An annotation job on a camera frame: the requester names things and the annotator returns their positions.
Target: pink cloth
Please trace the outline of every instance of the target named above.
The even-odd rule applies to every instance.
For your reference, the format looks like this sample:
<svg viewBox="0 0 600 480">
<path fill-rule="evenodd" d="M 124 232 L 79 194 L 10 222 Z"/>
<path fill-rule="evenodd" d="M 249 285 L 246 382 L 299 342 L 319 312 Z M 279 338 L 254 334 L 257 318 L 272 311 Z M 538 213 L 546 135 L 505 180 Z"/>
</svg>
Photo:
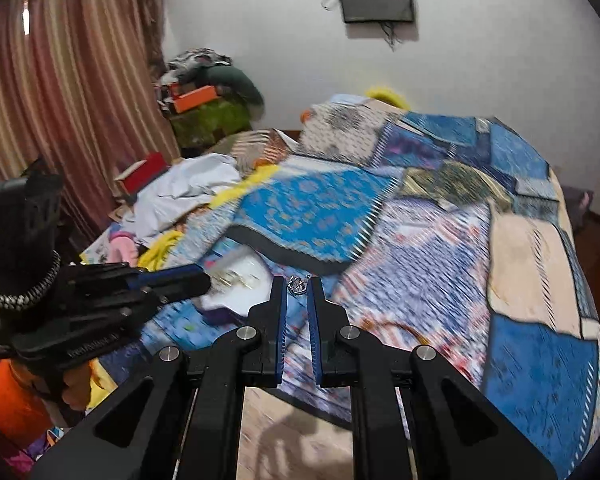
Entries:
<svg viewBox="0 0 600 480">
<path fill-rule="evenodd" d="M 127 262 L 131 267 L 138 264 L 138 249 L 135 242 L 128 236 L 115 233 L 109 245 L 108 264 Z"/>
</svg>

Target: striped curtain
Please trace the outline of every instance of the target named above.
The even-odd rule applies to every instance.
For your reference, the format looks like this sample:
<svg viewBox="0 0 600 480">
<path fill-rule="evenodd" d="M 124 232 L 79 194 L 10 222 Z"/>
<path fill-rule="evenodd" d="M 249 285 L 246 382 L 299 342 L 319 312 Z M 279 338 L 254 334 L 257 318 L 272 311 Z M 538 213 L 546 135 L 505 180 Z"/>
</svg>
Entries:
<svg viewBox="0 0 600 480">
<path fill-rule="evenodd" d="M 138 0 L 0 0 L 0 181 L 40 155 L 93 240 L 113 178 L 149 152 L 178 155 L 152 91 Z M 26 18 L 28 13 L 28 30 Z"/>
</svg>

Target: orange box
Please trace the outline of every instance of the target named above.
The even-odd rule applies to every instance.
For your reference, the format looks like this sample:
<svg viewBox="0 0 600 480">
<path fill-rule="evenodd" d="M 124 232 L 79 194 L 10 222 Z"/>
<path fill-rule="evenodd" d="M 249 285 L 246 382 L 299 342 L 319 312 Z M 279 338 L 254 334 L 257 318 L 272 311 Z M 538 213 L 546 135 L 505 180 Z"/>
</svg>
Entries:
<svg viewBox="0 0 600 480">
<path fill-rule="evenodd" d="M 203 86 L 202 88 L 198 88 L 193 92 L 189 92 L 174 98 L 173 107 L 176 109 L 177 113 L 181 114 L 187 110 L 195 108 L 196 106 L 213 101 L 214 99 L 218 99 L 216 88 L 213 86 Z"/>
</svg>

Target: white wall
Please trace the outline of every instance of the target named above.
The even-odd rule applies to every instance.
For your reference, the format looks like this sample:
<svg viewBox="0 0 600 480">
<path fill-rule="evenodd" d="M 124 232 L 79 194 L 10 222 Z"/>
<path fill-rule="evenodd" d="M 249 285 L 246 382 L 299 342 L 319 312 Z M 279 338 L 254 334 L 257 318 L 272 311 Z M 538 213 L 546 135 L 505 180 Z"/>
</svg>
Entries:
<svg viewBox="0 0 600 480">
<path fill-rule="evenodd" d="M 600 20 L 586 0 L 416 0 L 392 52 L 375 25 L 322 0 L 166 0 L 170 49 L 234 58 L 264 95 L 259 126 L 297 129 L 309 105 L 386 85 L 415 110 L 496 115 L 600 213 Z"/>
</svg>

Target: patchwork quilt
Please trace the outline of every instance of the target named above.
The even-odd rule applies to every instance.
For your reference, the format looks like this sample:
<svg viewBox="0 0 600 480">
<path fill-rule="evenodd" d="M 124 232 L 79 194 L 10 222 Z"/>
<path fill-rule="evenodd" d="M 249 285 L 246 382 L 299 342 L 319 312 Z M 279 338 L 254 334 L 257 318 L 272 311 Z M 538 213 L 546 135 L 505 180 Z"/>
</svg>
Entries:
<svg viewBox="0 0 600 480">
<path fill-rule="evenodd" d="M 320 276 L 352 324 L 435 347 L 566 478 L 600 435 L 600 324 L 555 175 L 497 120 L 352 102 L 312 108 L 293 171 L 279 161 L 239 203 L 190 219 L 169 264 L 210 268 L 244 244 L 272 275 Z M 120 382 L 165 344 L 202 348 L 235 326 L 168 305 L 101 362 Z M 286 338 L 279 391 L 346 424 L 348 389 L 315 386 L 302 294 Z"/>
</svg>

